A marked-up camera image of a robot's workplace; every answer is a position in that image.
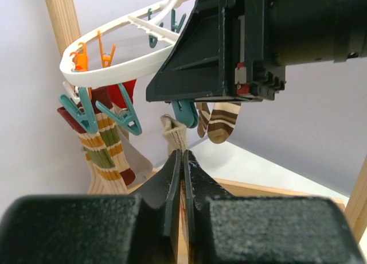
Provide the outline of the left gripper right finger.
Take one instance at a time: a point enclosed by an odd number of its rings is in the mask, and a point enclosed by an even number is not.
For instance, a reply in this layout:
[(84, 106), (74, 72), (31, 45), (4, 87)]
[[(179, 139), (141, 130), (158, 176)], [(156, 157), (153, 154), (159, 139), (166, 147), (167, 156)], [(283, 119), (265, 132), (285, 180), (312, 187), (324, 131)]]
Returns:
[(189, 263), (209, 263), (214, 248), (210, 203), (232, 195), (199, 164), (194, 153), (183, 154), (183, 233)]

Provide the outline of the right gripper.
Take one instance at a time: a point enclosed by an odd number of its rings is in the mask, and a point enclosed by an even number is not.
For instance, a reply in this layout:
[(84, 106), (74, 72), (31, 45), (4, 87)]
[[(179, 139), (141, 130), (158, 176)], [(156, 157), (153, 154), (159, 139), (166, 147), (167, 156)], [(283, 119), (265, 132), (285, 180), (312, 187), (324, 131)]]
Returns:
[(146, 100), (274, 100), (288, 65), (365, 56), (366, 0), (196, 0)]

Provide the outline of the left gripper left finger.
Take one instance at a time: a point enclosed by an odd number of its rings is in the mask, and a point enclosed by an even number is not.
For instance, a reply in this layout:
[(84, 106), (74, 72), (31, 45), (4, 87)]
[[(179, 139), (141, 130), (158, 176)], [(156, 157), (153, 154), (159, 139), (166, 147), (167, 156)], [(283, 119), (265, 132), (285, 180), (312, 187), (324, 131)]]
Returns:
[(182, 151), (133, 192), (139, 209), (131, 230), (127, 263), (177, 263)]

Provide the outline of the grey argyle sock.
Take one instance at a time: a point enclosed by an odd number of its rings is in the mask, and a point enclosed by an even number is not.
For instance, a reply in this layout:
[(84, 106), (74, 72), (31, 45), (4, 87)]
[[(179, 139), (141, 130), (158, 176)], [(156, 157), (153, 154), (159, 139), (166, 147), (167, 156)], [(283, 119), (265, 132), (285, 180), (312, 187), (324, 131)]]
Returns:
[(187, 150), (186, 125), (168, 114), (161, 116), (161, 122), (163, 124), (162, 135), (167, 142), (168, 156), (175, 150), (181, 150), (182, 152)]

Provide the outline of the teal clothes peg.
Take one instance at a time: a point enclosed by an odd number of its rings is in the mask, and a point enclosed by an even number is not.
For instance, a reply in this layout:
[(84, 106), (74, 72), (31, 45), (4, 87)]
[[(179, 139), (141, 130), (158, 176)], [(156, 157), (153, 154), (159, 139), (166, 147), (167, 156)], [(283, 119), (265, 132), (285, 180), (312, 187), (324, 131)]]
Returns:
[(96, 101), (95, 105), (102, 113), (104, 113), (114, 122), (116, 122), (119, 126), (125, 128), (131, 134), (135, 136), (141, 135), (142, 127), (140, 125), (138, 116), (135, 112), (133, 103), (128, 95), (128, 92), (124, 87), (123, 83), (118, 84), (118, 87), (120, 94), (122, 95), (122, 98), (127, 106), (127, 110), (124, 114), (115, 114), (98, 100)]
[(191, 100), (178, 100), (171, 103), (177, 121), (184, 124), (187, 128), (195, 128), (199, 118), (195, 104)]
[(98, 124), (93, 105), (88, 95), (88, 89), (79, 88), (79, 99), (81, 106), (77, 104), (65, 94), (59, 97), (59, 101), (66, 109), (69, 115), (88, 133), (96, 134), (98, 132)]

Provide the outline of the white round sock hanger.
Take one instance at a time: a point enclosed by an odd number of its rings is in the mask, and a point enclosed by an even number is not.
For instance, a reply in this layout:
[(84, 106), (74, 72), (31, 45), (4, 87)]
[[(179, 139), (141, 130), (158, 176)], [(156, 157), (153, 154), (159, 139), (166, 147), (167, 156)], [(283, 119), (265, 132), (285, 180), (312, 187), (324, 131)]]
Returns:
[[(191, 0), (93, 0), (84, 13), (96, 28), (72, 42), (62, 55), (59, 69), (66, 81), (77, 87), (99, 88), (157, 73), (177, 43), (188, 15), (180, 22), (169, 19)], [(97, 31), (105, 52), (116, 44), (110, 67), (103, 68)], [(88, 71), (75, 71), (71, 52), (87, 45)]]

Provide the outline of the red cuffed hanging sock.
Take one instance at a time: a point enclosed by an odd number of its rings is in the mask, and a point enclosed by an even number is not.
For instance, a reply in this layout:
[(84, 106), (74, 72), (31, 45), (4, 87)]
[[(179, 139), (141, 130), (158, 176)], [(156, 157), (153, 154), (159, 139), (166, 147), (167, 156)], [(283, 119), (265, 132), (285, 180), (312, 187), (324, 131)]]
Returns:
[[(122, 115), (127, 110), (127, 105), (118, 85), (108, 86), (108, 92), (115, 111), (118, 115)], [(124, 180), (126, 181), (128, 189), (135, 188), (144, 183), (151, 176), (153, 165), (130, 143), (130, 133), (121, 126), (118, 126), (118, 129), (124, 155), (130, 169), (134, 173), (132, 176), (128, 176), (127, 178), (124, 177)]]

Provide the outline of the multicolour striped hanging sock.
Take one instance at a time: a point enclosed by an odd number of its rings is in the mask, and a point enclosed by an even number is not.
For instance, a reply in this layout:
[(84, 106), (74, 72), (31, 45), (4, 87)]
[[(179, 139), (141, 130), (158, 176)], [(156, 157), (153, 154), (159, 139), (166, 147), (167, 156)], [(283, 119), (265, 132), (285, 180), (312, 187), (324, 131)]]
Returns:
[(106, 114), (96, 108), (98, 101), (108, 110), (115, 111), (108, 88), (97, 88), (91, 91), (91, 104), (97, 119), (97, 132), (88, 133), (69, 114), (65, 107), (60, 107), (57, 112), (69, 124), (81, 142), (91, 174), (91, 183), (88, 193), (97, 194), (127, 194), (128, 184), (135, 180), (134, 172), (123, 153), (123, 146), (117, 132), (116, 123)]

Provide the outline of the brown striped sock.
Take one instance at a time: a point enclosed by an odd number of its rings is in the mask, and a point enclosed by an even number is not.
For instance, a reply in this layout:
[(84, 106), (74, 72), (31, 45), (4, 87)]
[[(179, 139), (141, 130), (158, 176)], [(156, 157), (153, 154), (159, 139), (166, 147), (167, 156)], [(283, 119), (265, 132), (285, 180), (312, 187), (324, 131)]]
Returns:
[(208, 137), (213, 143), (223, 143), (230, 137), (235, 129), (240, 107), (240, 102), (214, 104), (207, 130)]
[(197, 102), (196, 108), (198, 110), (198, 118), (199, 118), (197, 133), (200, 138), (203, 138), (208, 129), (211, 113), (207, 102)]

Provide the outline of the orange clothes peg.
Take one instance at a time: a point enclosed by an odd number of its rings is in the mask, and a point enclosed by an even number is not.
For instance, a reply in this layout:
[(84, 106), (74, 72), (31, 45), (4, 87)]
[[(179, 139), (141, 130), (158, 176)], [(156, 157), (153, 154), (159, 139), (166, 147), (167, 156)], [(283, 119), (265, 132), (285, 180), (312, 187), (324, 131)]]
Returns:
[(111, 52), (105, 52), (103, 48), (103, 42), (101, 39), (101, 32), (97, 31), (97, 39), (99, 42), (99, 50), (100, 50), (100, 58), (101, 58), (101, 64), (103, 68), (110, 67), (112, 64), (112, 60), (115, 54), (116, 44), (112, 45)]
[(85, 72), (88, 71), (88, 63), (89, 63), (87, 54), (87, 45), (84, 42), (80, 42), (78, 46), (82, 46), (81, 52), (71, 52), (70, 56), (73, 56), (75, 71)]

